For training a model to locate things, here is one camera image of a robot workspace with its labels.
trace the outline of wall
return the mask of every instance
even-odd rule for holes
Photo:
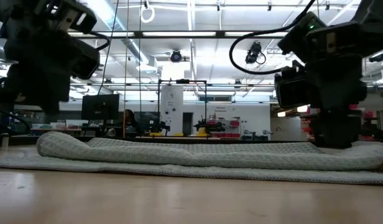
[[[306,141],[301,130],[300,118],[272,118],[270,120],[272,139],[274,141]]]
[[[124,103],[120,102],[119,111],[123,111]],[[142,108],[138,103],[126,103],[126,108],[133,111],[157,111],[156,103],[144,103]],[[40,110],[38,106],[23,106],[15,105],[15,109],[19,110]],[[201,116],[204,117],[204,103],[184,103],[183,112],[193,113],[193,124],[196,124]],[[81,111],[81,102],[61,103],[60,110],[62,111]],[[207,118],[210,114],[216,113],[217,117],[232,118],[241,117],[247,123],[242,124],[242,129],[255,131],[257,135],[261,135],[263,130],[270,130],[270,105],[268,104],[226,104],[226,103],[208,103],[207,104]]]

